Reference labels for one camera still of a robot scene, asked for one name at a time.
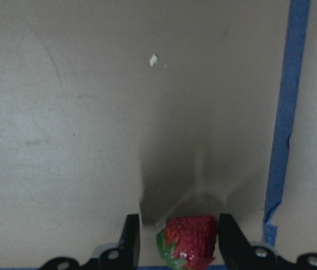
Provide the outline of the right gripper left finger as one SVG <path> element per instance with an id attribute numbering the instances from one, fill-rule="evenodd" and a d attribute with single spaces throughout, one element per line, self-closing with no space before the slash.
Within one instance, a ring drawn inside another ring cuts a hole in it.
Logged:
<path id="1" fill-rule="evenodd" d="M 128 214 L 118 243 L 123 267 L 137 267 L 141 249 L 139 214 Z"/>

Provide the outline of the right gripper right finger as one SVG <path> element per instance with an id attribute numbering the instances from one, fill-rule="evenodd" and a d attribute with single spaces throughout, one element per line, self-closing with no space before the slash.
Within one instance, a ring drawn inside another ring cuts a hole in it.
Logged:
<path id="1" fill-rule="evenodd" d="M 226 266 L 252 265 L 252 247 L 231 214 L 220 214 L 218 240 Z"/>

